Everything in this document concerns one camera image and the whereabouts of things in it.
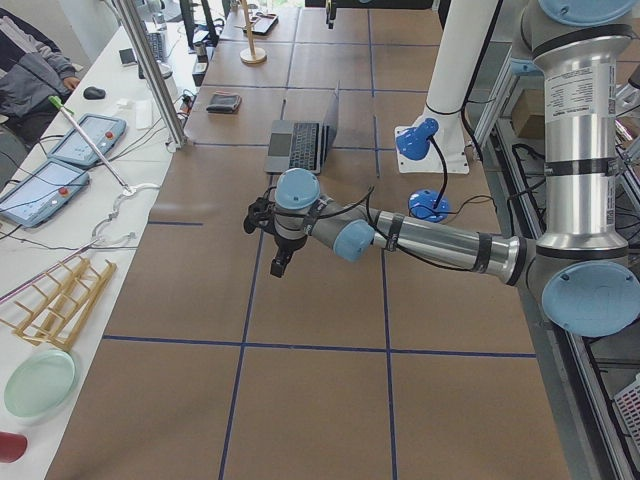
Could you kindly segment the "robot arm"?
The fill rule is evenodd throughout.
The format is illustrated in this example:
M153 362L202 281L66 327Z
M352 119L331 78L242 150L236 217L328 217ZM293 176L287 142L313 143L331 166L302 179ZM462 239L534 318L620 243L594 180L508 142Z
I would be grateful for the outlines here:
M268 230L281 276L314 238L355 261L376 245L423 263L524 285L545 316L584 337L611 335L639 315L639 281L615 228L618 56L629 45L630 1L532 1L516 43L544 77L546 228L536 240L461 230L366 200L342 206L316 176L295 168L267 196Z

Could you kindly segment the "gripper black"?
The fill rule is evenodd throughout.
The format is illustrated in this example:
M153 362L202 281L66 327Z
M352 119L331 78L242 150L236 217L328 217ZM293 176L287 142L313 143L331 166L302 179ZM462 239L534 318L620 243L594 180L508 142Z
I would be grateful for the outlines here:
M303 248L306 244L306 236L290 239L276 232L274 240L278 247L277 253L271 261L270 274L275 277L283 277L293 253Z
M337 16L338 3L336 0L325 1L326 25L333 26Z

